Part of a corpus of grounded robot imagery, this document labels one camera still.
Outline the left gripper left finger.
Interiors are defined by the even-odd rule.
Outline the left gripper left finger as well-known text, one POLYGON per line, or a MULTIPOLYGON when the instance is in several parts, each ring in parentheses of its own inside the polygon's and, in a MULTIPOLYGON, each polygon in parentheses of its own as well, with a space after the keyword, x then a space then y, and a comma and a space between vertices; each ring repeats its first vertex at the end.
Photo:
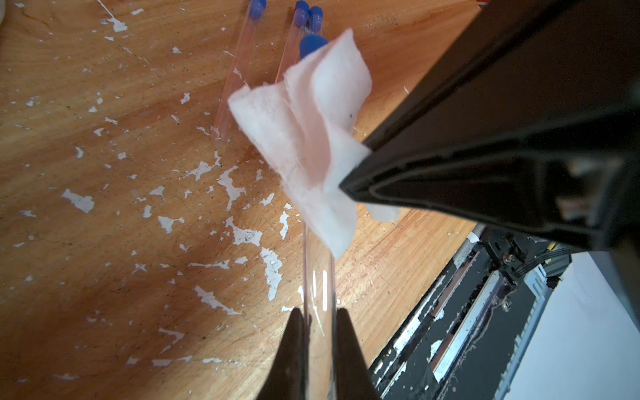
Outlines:
POLYGON ((304 399, 305 351, 304 317, 294 308, 288 318, 273 365, 257 400, 304 399))

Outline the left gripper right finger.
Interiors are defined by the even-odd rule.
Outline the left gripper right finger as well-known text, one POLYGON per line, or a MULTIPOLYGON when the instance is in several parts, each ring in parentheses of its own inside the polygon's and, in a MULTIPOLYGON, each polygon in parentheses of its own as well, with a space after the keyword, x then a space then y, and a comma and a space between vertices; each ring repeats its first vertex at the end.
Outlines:
POLYGON ((338 337, 334 351, 334 366, 337 400, 380 400, 365 363, 352 320, 345 308, 337 310, 336 329, 338 337))

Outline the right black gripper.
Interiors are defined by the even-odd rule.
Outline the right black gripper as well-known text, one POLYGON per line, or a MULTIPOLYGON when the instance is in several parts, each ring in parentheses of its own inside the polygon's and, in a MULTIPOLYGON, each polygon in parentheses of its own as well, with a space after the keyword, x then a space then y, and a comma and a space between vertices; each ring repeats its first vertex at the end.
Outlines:
POLYGON ((350 198, 608 250, 638 318, 638 2, 481 11, 367 145, 350 198))

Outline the white wipe cloth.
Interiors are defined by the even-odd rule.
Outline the white wipe cloth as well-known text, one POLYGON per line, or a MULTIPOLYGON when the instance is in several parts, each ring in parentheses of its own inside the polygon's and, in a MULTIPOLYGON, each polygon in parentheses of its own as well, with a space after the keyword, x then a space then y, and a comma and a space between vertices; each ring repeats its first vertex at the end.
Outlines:
POLYGON ((283 80, 228 99, 239 128, 335 258, 351 246, 357 205, 341 182, 370 154, 353 136, 373 86, 351 28, 289 68, 283 80))

